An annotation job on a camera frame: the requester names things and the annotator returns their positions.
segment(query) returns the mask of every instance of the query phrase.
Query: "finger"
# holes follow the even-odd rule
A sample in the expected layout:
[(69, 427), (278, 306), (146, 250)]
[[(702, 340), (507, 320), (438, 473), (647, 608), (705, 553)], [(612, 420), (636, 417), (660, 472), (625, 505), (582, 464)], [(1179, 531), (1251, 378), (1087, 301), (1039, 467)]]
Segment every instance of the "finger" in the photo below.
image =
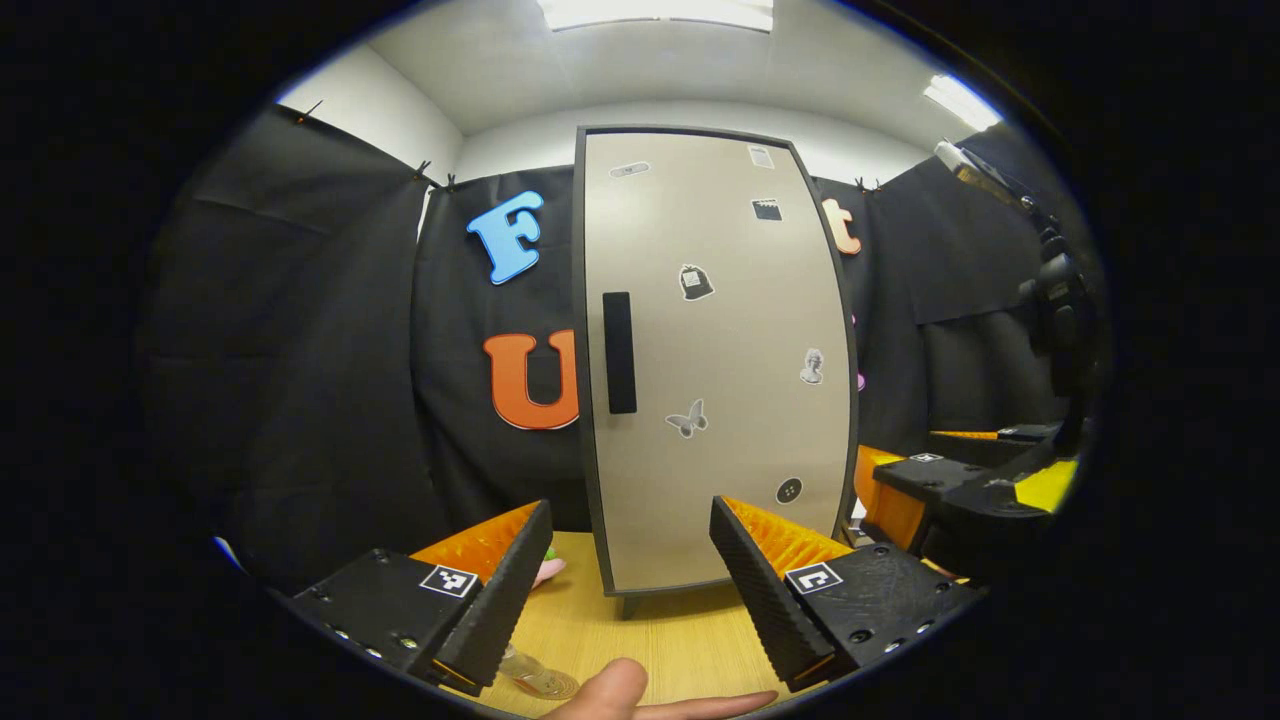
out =
[(637, 707), (634, 720), (721, 720), (764, 707), (778, 698), (777, 691), (735, 697), (703, 697), (667, 705)]
[(649, 685), (644, 666), (630, 657), (620, 657), (582, 683), (577, 694), (544, 720), (631, 720), (636, 703)]

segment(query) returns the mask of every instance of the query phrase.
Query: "orange letter u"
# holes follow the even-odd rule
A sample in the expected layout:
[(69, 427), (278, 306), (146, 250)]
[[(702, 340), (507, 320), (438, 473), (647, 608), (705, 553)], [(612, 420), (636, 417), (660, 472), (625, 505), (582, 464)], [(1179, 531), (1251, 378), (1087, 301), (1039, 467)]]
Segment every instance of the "orange letter u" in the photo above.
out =
[(538, 341), (527, 334), (499, 334), (484, 342), (492, 359), (493, 409), (522, 430), (554, 430), (577, 419), (577, 364), (573, 331), (552, 333), (548, 341), (561, 356), (561, 396), (550, 405), (529, 398), (529, 351)]

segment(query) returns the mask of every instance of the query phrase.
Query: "black fabric backdrop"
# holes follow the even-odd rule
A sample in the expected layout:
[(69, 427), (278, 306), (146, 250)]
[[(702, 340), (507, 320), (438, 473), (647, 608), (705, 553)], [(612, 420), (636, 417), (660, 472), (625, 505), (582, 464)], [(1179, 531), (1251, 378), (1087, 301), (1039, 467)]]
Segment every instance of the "black fabric backdrop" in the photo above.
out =
[[(502, 420), (483, 348), (532, 336), (530, 396), (559, 397), (547, 341), (573, 324), (572, 168), (434, 191), (415, 247), (425, 184), (412, 169), (296, 119), (276, 108), (248, 127), (157, 243), (138, 342), (159, 469), (285, 592), (369, 547), (412, 552), (536, 498), (558, 529), (589, 530), (579, 423)], [(1024, 172), (1006, 140), (966, 145), (982, 142), (1006, 151), (975, 147), (1002, 170)], [(908, 454), (929, 429), (1061, 416), (1009, 311), (1038, 266), (1021, 218), (936, 159), (878, 192), (815, 183), (863, 241), (841, 256), (867, 379), (863, 445)], [(540, 258), (495, 287), (466, 225), (526, 190), (545, 200), (530, 243)]]

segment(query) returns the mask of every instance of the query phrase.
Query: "ceiling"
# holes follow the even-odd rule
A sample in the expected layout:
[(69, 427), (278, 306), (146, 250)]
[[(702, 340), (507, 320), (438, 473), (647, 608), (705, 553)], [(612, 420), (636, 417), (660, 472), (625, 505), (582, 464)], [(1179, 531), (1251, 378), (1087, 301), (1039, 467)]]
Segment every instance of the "ceiling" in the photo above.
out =
[(552, 32), (535, 0), (452, 0), (369, 41), (465, 136), (609, 102), (721, 100), (827, 115), (924, 150), (973, 133), (922, 95), (941, 64), (827, 0), (776, 0), (772, 33), (690, 22)]

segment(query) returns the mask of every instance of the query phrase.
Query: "white wall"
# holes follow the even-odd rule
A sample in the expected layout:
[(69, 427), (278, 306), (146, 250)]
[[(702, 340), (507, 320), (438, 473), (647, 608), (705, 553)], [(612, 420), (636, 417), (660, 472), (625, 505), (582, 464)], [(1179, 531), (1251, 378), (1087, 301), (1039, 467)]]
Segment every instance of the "white wall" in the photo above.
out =
[(357, 45), (303, 78), (279, 102), (305, 113), (320, 100), (324, 102), (311, 117), (412, 168), (430, 160), (431, 179), (444, 182), (445, 174), (454, 172), (462, 133), (372, 47)]
[(929, 151), (832, 118), (739, 102), (621, 102), (552, 113), (466, 138), (458, 182), (550, 165), (573, 164), (580, 124), (654, 123), (754, 132), (790, 140), (809, 174), (881, 183), (929, 158)]

